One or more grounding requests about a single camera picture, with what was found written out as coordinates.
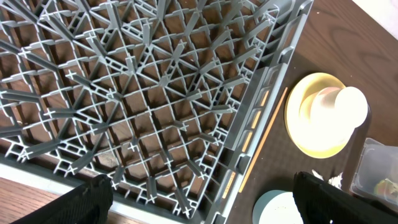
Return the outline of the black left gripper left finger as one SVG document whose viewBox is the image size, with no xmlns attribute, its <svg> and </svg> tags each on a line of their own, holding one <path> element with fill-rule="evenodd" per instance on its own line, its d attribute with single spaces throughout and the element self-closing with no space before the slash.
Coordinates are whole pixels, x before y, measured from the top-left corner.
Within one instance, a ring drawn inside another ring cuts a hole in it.
<svg viewBox="0 0 398 224">
<path fill-rule="evenodd" d="M 12 224 L 105 224 L 112 204 L 111 179 L 101 174 Z"/>
</svg>

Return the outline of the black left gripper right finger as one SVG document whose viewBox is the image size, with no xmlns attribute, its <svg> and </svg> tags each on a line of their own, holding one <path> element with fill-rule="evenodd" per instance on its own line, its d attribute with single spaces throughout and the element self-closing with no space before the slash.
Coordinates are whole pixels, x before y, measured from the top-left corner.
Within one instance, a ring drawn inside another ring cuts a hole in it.
<svg viewBox="0 0 398 224">
<path fill-rule="evenodd" d="M 293 197 L 304 223 L 397 224 L 397 213 L 381 202 L 354 197 L 308 172 L 294 175 Z"/>
</svg>

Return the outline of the light blue bowl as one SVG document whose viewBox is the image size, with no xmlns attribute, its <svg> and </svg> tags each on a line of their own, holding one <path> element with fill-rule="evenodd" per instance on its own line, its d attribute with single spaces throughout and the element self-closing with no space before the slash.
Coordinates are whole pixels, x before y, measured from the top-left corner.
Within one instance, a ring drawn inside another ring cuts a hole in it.
<svg viewBox="0 0 398 224">
<path fill-rule="evenodd" d="M 256 202 L 252 211 L 253 224 L 303 224 L 292 192 L 270 190 Z"/>
</svg>

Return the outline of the yellow green snack wrapper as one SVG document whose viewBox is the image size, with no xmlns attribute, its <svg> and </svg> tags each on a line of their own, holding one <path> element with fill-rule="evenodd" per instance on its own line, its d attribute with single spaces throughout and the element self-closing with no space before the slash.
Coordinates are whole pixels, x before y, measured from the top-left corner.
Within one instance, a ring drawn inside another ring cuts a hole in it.
<svg viewBox="0 0 398 224">
<path fill-rule="evenodd" d="M 397 183 L 389 179 L 381 180 L 374 188 L 374 193 L 384 200 L 397 201 Z"/>
</svg>

